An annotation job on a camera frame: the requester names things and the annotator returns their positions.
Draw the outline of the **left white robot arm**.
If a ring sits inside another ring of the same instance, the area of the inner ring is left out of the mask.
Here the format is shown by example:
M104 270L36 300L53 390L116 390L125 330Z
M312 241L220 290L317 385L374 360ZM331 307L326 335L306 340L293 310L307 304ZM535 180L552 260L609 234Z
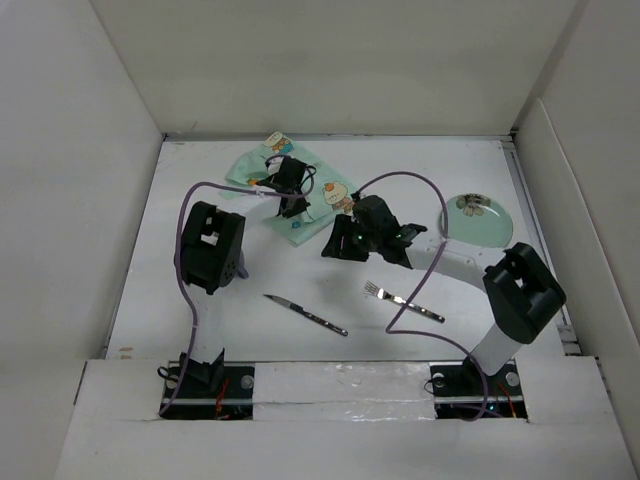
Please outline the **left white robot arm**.
M246 230L271 218L295 217L310 206L317 168L284 154L265 161L267 177L252 188L201 181L185 194L176 237L174 267L192 314L187 351L178 383L212 396L224 382L224 346L211 298L234 279L246 279Z

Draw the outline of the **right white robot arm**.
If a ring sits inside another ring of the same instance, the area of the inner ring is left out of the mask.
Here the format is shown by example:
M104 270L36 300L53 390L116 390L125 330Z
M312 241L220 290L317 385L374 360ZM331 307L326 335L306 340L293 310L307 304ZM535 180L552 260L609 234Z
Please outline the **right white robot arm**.
M371 253L390 264L439 273L483 291L494 324L474 347L462 381L473 393L494 387L498 372L533 343L566 303L566 294L535 249L522 242L508 249L485 248L402 225L386 202L371 195L349 215L335 217L325 258L365 262Z

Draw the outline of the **green cartoon print cloth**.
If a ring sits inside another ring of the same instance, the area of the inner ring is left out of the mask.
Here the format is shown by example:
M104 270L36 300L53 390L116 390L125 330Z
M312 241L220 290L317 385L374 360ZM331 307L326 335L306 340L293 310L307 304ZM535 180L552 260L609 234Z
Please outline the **green cartoon print cloth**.
M226 173L225 181L231 186L251 188L267 177L267 160L279 154L289 155L316 169L306 211L290 219L278 216L264 221L299 246L330 225L336 214L349 214L353 207L351 195L357 188L313 152L281 132L274 132L259 146L241 155Z

